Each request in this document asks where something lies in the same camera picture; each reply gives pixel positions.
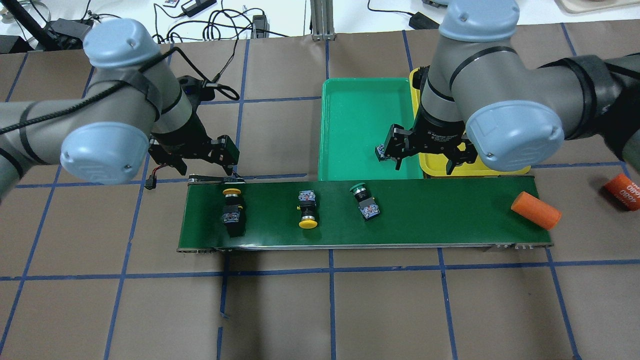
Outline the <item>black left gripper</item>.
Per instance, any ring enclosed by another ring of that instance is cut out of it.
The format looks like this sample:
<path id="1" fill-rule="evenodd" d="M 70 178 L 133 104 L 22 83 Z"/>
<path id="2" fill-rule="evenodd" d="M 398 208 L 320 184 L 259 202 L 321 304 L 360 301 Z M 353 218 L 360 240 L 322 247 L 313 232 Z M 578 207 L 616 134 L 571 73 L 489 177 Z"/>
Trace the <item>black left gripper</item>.
<path id="1" fill-rule="evenodd" d="M 162 96 L 160 118 L 151 128 L 149 154 L 159 166 L 185 173 L 186 159 L 203 160 L 224 168 L 238 165 L 240 151 L 229 135 L 212 140 L 198 117 L 202 80 L 180 76 Z"/>

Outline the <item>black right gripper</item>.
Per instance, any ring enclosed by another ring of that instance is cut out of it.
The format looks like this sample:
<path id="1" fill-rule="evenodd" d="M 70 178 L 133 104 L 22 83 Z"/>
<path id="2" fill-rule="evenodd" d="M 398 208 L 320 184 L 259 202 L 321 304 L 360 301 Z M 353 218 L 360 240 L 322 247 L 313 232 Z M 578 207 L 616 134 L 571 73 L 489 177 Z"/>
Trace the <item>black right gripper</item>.
<path id="1" fill-rule="evenodd" d="M 471 142 L 463 142 L 466 125 L 463 121 L 444 121 L 419 107 L 411 130 L 392 124 L 386 137 L 386 158 L 395 162 L 400 171 L 405 158 L 418 153 L 444 154 L 447 162 L 445 174 L 452 175 L 462 164 L 474 164 L 478 151 Z M 464 150 L 458 148 L 464 144 Z"/>

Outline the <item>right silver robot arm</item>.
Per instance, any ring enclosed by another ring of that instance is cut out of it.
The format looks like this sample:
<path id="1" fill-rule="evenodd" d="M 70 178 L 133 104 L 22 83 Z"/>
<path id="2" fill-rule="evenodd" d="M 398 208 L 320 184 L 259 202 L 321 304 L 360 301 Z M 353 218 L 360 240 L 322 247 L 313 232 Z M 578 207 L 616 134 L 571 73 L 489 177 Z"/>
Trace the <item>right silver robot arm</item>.
<path id="1" fill-rule="evenodd" d="M 639 169 L 639 55 L 565 57 L 526 68 L 512 47 L 514 0 L 448 0 L 429 66 L 414 76 L 414 125 L 390 127 L 381 161 L 445 155 L 446 174 L 476 160 L 494 171 L 539 164 L 565 141 L 599 135 Z"/>

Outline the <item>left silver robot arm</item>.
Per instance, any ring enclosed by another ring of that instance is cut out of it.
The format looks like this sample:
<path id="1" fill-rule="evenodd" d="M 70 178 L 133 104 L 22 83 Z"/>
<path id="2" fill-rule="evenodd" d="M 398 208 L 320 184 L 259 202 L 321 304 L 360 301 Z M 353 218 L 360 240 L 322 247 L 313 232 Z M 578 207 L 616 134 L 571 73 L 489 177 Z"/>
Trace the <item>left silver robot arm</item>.
<path id="1" fill-rule="evenodd" d="M 130 182 L 147 155 L 185 174 L 186 159 L 217 164 L 234 176 L 240 151 L 230 136 L 208 136 L 197 109 L 226 85 L 176 77 L 142 23 L 115 19 L 87 32 L 83 50 L 94 75 L 81 99 L 1 104 L 1 198 L 36 166 L 61 165 L 85 182 Z"/>

